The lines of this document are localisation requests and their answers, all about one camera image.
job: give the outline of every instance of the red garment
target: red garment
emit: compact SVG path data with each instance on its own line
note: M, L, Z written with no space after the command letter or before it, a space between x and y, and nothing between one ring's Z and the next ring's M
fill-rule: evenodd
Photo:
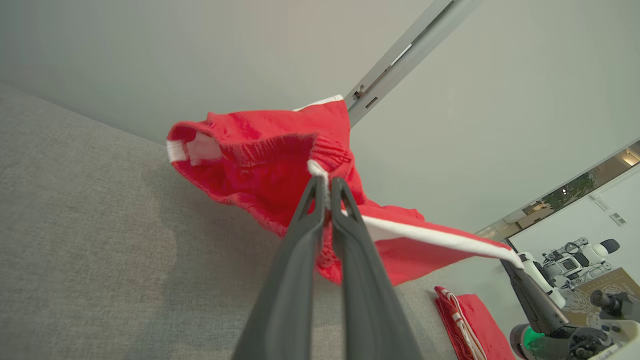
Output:
M346 105L336 96L297 111L209 113L203 122L179 122L167 149L178 172L212 199L247 210L281 237L312 174L344 178L394 285L474 255L522 268L505 244L430 224L414 209L369 200L349 150L350 129ZM340 283L330 233L324 232L317 269Z
M514 360L509 341L477 295L435 288L436 307L460 360Z

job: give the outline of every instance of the green plant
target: green plant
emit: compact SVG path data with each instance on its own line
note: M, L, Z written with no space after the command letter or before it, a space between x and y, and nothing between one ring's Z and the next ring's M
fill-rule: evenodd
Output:
M596 188L596 181L591 172L586 172L566 185L542 198L553 210L560 210L573 200L577 200Z

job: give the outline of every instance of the gray wall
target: gray wall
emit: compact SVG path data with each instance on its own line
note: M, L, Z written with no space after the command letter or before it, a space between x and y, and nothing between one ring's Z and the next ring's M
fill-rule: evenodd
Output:
M164 143L208 111L351 90L430 3L3 0L0 79Z
M640 137L640 1L485 0L359 122L372 199L478 231Z

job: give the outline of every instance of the red fabric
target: red fabric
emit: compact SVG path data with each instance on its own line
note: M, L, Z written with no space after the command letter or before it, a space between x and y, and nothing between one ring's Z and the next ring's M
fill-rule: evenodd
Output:
M436 308L444 323L451 345L460 360L474 360L471 350L462 335L460 328L452 317L458 312L458 308L443 294L445 290L441 286L435 288L438 297L435 299ZM480 342L487 360L515 360L509 341L495 323L495 320L484 306L483 302L475 294L460 295L456 297L462 310L462 316L467 320L476 338Z
M344 101L330 101L300 111L209 113L203 122L174 125L167 140L170 157L176 143L182 147L179 152L184 157L172 159L172 164L184 177L215 201L247 210L263 227L281 237L310 179L307 161L314 160L327 171L329 179L346 180L363 216L508 249L504 244L427 223L416 210L382 207L369 200L349 150L349 132ZM322 276L340 283L341 263L333 253L330 230L324 232L317 269ZM375 245L394 285L476 255L403 236L382 238Z

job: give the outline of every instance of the folded red garment with white stripes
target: folded red garment with white stripes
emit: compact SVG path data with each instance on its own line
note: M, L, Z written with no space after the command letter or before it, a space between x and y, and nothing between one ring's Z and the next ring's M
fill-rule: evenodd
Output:
M453 295L436 286L436 308L460 360L514 360L509 341L475 294Z
M345 179L393 285L422 277L470 256L522 263L507 245L430 224L417 210L368 199L349 150L349 117L341 96L294 111L209 113L203 122L179 122L167 137L173 166L217 202L247 210L284 237L310 177ZM331 229L317 269L340 283Z

